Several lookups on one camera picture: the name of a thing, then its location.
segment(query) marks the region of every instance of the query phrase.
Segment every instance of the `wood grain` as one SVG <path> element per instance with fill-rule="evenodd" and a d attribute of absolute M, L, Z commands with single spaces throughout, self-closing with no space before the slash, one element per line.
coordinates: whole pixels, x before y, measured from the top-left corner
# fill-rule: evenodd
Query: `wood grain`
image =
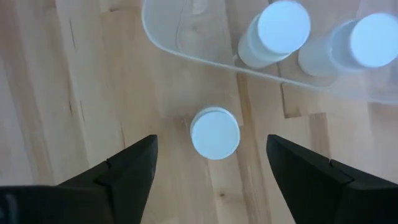
<path fill-rule="evenodd" d="M 0 1 L 0 28 L 8 31 L 0 34 L 0 185 L 57 184 L 147 134 L 159 136 L 147 224 L 294 223 L 268 162 L 268 134 L 398 182 L 396 107 L 170 55 L 147 39 L 140 5 Z M 266 5 L 226 1 L 225 18 L 213 26 L 223 32 L 211 37 L 220 54 L 201 55 L 231 63 L 248 14 Z M 237 8 L 244 11 L 229 16 Z M 335 10 L 328 16 L 336 22 Z M 266 71 L 300 75 L 294 63 Z M 222 161 L 204 159 L 190 141 L 192 118 L 212 105 L 230 110 L 241 127 L 238 150 Z"/>

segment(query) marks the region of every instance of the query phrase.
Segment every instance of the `white bottle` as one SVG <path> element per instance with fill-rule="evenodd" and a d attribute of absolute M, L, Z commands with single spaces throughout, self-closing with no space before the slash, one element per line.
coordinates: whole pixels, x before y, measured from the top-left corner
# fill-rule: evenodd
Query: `white bottle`
<path fill-rule="evenodd" d="M 270 4 L 239 40 L 238 54 L 251 68 L 263 68 L 288 57 L 310 35 L 310 16 L 294 1 Z"/>
<path fill-rule="evenodd" d="M 387 65 L 398 56 L 398 20 L 371 14 L 348 21 L 329 35 L 308 41 L 298 64 L 312 76 L 349 75 Z"/>
<path fill-rule="evenodd" d="M 212 106 L 201 110 L 191 123 L 193 147 L 207 159 L 224 159 L 238 148 L 241 139 L 236 118 L 226 109 Z"/>

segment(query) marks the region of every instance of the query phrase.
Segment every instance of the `transparent bin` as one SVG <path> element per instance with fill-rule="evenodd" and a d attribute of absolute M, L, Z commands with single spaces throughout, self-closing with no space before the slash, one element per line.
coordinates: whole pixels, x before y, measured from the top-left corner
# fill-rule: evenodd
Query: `transparent bin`
<path fill-rule="evenodd" d="M 328 34 L 351 19 L 375 12 L 398 14 L 398 0 L 300 0 L 311 17 L 309 38 Z M 312 77 L 297 63 L 295 52 L 279 69 L 251 69 L 240 61 L 239 38 L 266 0 L 144 0 L 142 22 L 159 48 L 210 65 L 271 78 L 305 88 L 380 103 L 398 104 L 398 60 L 385 67 L 348 76 Z"/>

